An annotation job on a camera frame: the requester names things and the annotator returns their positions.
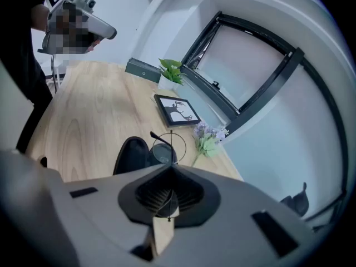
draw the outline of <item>potted plant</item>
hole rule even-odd
[[[161,68],[161,78],[158,83],[159,89],[173,90],[176,89],[178,85],[183,85],[182,75],[186,75],[180,72],[180,67],[182,63],[175,60],[162,60],[160,59],[162,66]]]

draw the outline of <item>cable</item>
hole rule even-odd
[[[51,71],[52,71],[52,79],[55,84],[55,93],[57,93],[57,85],[56,85],[56,76],[55,76],[55,56],[51,57]]]

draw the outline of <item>person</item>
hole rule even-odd
[[[0,27],[0,59],[22,93],[33,103],[33,111],[20,135],[17,149],[25,153],[31,136],[50,104],[52,94],[46,76],[33,54],[31,28],[46,31],[49,9],[45,0],[14,0],[18,7],[6,7]]]

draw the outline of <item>hand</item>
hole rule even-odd
[[[94,44],[95,45],[98,45],[100,43],[100,41],[99,40],[97,40],[97,41],[94,41]],[[94,46],[89,46],[89,48],[88,48],[88,52],[89,51],[93,51],[94,50]]]

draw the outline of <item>wood grain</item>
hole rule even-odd
[[[170,131],[150,98],[156,91],[156,83],[126,73],[124,66],[80,62],[69,67],[26,154],[33,159],[47,156],[48,167],[58,170],[64,182],[110,176],[128,137],[142,137],[151,148],[150,131]],[[191,166],[196,155],[192,127],[173,132],[187,144],[180,163]],[[179,154],[183,147],[175,149]],[[242,180],[225,151],[212,158],[200,156],[195,167]]]

